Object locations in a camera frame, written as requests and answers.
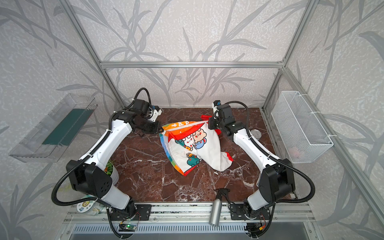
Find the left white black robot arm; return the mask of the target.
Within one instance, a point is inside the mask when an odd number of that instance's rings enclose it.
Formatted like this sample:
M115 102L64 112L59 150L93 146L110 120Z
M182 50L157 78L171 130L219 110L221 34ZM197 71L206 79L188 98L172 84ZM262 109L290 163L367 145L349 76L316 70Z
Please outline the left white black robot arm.
M158 134L163 128L158 121L162 109L144 100L111 115L102 137L78 161L71 160L66 168L73 190L92 196L106 207L134 213L134 200L119 190L105 173L107 164L120 143L135 130L144 134Z

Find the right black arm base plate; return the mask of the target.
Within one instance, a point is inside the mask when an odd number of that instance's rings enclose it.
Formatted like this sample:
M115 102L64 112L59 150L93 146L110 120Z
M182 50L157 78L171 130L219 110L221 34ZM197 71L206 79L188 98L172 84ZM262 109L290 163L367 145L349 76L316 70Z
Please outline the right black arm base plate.
M244 211L244 204L229 204L229 210L231 215L231 220L240 221L240 220L269 220L271 211L265 208L262 208L260 212L256 213L254 216L248 217Z

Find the colourful rainbow hooded kids jacket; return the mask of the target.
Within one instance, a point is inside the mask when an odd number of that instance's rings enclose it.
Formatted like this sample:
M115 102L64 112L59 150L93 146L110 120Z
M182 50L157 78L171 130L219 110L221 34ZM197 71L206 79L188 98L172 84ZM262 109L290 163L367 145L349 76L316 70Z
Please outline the colourful rainbow hooded kids jacket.
M212 116L202 115L201 121L182 121L163 126L160 139L172 166L183 176L187 176L201 162L212 169L223 172L228 169L233 158L221 151L220 130L210 130Z

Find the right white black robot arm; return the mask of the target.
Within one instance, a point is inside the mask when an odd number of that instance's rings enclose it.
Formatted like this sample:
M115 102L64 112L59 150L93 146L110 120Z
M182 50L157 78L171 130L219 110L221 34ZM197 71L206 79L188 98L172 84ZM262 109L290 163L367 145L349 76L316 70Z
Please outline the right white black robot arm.
M244 212L248 217L276 204L292 193L295 186L292 164L281 160L265 148L250 132L249 127L237 121L231 106L220 101L213 103L214 116L209 120L210 129L219 129L241 147L260 171L258 190L244 200Z

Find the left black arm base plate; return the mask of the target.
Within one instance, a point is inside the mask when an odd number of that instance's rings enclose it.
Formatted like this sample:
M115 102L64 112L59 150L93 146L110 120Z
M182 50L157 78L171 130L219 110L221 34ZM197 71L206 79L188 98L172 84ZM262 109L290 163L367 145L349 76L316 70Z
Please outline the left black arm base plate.
M110 210L111 221L148 221L151 214L152 205L150 204L135 204L135 207L131 207L127 210L118 210L112 208Z

